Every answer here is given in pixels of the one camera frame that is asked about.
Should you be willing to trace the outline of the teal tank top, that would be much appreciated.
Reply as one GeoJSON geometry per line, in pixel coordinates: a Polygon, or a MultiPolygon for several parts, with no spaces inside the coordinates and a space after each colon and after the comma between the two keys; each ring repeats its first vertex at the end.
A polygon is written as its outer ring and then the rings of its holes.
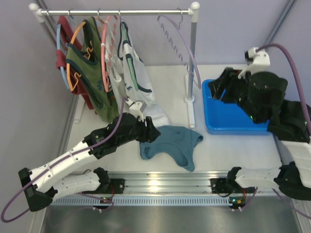
{"type": "Polygon", "coordinates": [[[141,159],[150,160],[159,153],[166,153],[179,167],[193,172],[195,170],[194,148],[204,140],[204,137],[182,126],[165,125],[158,127],[157,130],[161,135],[154,142],[140,143],[141,159]]]}

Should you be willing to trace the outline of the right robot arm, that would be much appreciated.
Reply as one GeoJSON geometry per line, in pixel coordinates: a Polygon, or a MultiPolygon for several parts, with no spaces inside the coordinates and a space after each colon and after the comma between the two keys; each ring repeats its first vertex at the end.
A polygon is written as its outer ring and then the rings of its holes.
{"type": "MultiPolygon", "coordinates": [[[[285,99],[288,82],[268,71],[246,73],[239,79],[241,70],[227,67],[220,77],[210,81],[211,98],[225,104],[235,104],[255,124],[266,124],[267,131],[282,142],[307,145],[311,132],[306,121],[311,117],[311,108],[303,114],[299,101],[285,99]]],[[[303,179],[305,163],[293,158],[287,165],[277,168],[247,169],[240,166],[229,170],[225,184],[231,192],[262,187],[278,189],[284,195],[296,200],[311,199],[311,185],[303,179]]]]}

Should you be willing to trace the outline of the lavender plastic hanger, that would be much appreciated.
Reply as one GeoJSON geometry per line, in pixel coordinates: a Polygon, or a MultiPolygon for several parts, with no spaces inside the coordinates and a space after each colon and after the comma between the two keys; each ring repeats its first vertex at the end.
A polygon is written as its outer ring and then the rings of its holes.
{"type": "Polygon", "coordinates": [[[184,37],[183,33],[180,30],[180,26],[177,25],[177,23],[175,21],[173,21],[171,18],[164,16],[164,15],[158,15],[157,16],[157,22],[160,26],[160,28],[162,29],[167,41],[169,42],[169,44],[171,45],[171,48],[173,49],[173,51],[175,52],[176,56],[179,58],[179,60],[181,61],[181,64],[186,68],[186,71],[189,75],[192,76],[196,76],[197,81],[193,81],[195,83],[195,85],[199,88],[202,89],[202,81],[201,81],[201,75],[195,60],[195,56],[194,53],[192,52],[191,48],[190,48],[190,44],[188,43],[188,41],[186,40],[186,38],[184,37]],[[170,37],[170,34],[168,32],[168,30],[166,30],[164,24],[162,22],[160,22],[160,18],[165,18],[166,20],[168,20],[173,27],[175,28],[175,30],[178,32],[181,40],[183,41],[183,44],[188,52],[189,55],[189,59],[190,61],[187,63],[185,62],[184,56],[183,54],[179,51],[178,46],[174,43],[173,39],[170,37]]]}

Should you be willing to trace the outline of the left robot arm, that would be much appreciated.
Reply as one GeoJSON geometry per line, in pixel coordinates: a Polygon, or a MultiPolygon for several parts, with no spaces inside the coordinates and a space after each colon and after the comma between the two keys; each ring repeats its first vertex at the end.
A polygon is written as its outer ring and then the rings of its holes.
{"type": "Polygon", "coordinates": [[[72,194],[103,194],[111,183],[106,170],[98,167],[82,175],[72,173],[114,153],[126,143],[151,143],[160,135],[150,116],[140,120],[130,113],[123,113],[49,163],[33,169],[23,168],[18,175],[29,210],[42,210],[53,201],[72,194]]]}

